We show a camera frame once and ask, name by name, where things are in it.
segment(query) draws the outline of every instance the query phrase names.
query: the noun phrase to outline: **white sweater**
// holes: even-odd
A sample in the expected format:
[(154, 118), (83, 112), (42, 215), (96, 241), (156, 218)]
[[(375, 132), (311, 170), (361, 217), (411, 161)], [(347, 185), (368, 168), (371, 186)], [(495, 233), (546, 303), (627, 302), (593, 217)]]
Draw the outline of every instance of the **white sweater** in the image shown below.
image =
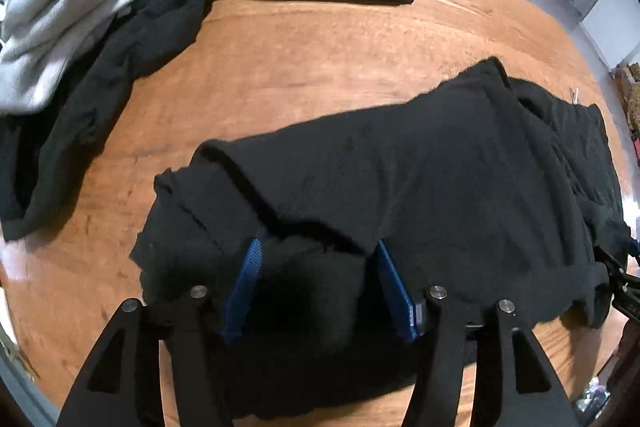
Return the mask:
[(1, 32), (0, 114), (42, 110), (66, 68), (132, 1), (9, 0)]

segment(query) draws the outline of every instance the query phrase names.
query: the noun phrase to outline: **wooden table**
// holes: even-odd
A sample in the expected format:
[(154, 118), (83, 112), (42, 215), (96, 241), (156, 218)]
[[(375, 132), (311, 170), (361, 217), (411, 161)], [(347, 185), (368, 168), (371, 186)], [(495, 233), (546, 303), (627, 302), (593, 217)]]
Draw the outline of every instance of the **wooden table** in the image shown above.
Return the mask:
[[(603, 112), (622, 184), (631, 194), (620, 136), (599, 87), (555, 19), (525, 0), (415, 0), (410, 6), (220, 0), (197, 42), (135, 83), (129, 105), (88, 170), (66, 223), (3, 245), (0, 279), (36, 382), (58, 405), (123, 299), (140, 295), (129, 252), (154, 201), (154, 175), (189, 162), (203, 141), (270, 131), (324, 114), (402, 102), (482, 58)], [(602, 331), (577, 314), (538, 325), (568, 394), (575, 396), (616, 346), (623, 320)], [(177, 424), (162, 354), (168, 425)], [(474, 368), (465, 372), (466, 425)], [(277, 425), (398, 426), (410, 389), (318, 410)], [(236, 422), (249, 426), (255, 418)]]

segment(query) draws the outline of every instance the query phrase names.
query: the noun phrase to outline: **black cloth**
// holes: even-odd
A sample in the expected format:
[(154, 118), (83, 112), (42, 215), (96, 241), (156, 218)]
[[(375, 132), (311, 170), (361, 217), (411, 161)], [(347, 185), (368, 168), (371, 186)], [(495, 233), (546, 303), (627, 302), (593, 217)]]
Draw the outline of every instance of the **black cloth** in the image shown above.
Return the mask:
[[(0, 206), (5, 240), (24, 237), (58, 215), (78, 186), (87, 158), (105, 144), (129, 100), (133, 81), (158, 70), (195, 41), (212, 1), (152, 0), (119, 28), (62, 107), (56, 104), (49, 111), (47, 118), (53, 124), (50, 132), (40, 133), (46, 140), (37, 144), (37, 153), (28, 140), (22, 140), (21, 124), (15, 120), (0, 123), (0, 151), (12, 158), (0, 171), (0, 200), (6, 202)], [(335, 1), (407, 4), (413, 0)], [(29, 176), (19, 172), (20, 158), (25, 156), (31, 165), (37, 159)]]
[[(598, 108), (508, 78), (497, 59), (407, 103), (209, 140), (154, 188), (131, 253), (148, 303), (206, 284), (222, 309), (261, 238), (252, 308), (225, 357), (235, 415), (375, 396), (411, 375), (370, 276), (379, 240), (414, 300), (435, 284), (482, 311), (511, 299), (530, 326), (574, 302), (601, 325), (610, 293), (594, 248), (623, 266), (634, 250)], [(326, 367), (341, 395), (319, 391)]]

